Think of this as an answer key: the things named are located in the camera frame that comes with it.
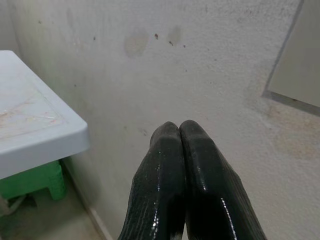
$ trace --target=floor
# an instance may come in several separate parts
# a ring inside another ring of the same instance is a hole
[[[0,218],[2,240],[102,240],[68,179],[66,186],[62,200],[53,201],[48,190],[40,190]]]

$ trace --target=green plastic stool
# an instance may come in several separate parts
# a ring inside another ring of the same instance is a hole
[[[66,186],[59,161],[53,161],[0,180],[0,195],[6,199],[48,188],[53,200],[66,195]]]

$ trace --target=baseboard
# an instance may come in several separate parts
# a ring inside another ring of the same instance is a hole
[[[67,177],[70,179],[71,183],[73,184],[74,189],[75,189],[80,201],[82,202],[85,210],[87,211],[90,219],[92,220],[92,222],[93,222],[96,230],[98,231],[99,235],[101,236],[101,238],[103,240],[114,240],[112,238],[112,236],[110,235],[107,227],[103,223],[102,219],[99,217],[97,211],[89,205],[85,195],[83,194],[83,192],[81,191],[81,189],[79,187],[79,184],[77,183],[74,176],[72,176],[71,171],[68,168],[68,165],[65,164],[64,162],[62,162],[61,164],[64,167],[64,169],[66,170],[65,173],[66,173]]]

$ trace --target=white plastic table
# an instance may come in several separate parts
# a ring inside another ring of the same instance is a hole
[[[88,147],[87,123],[12,51],[0,51],[0,179]]]

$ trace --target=white wall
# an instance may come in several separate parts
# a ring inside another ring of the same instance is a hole
[[[0,0],[0,50],[11,50],[19,55],[19,48],[10,19],[7,0]]]
[[[153,130],[187,119],[268,239],[319,238],[319,117],[262,96],[299,0],[9,2],[23,60],[89,124],[92,147],[69,164],[114,239]]]

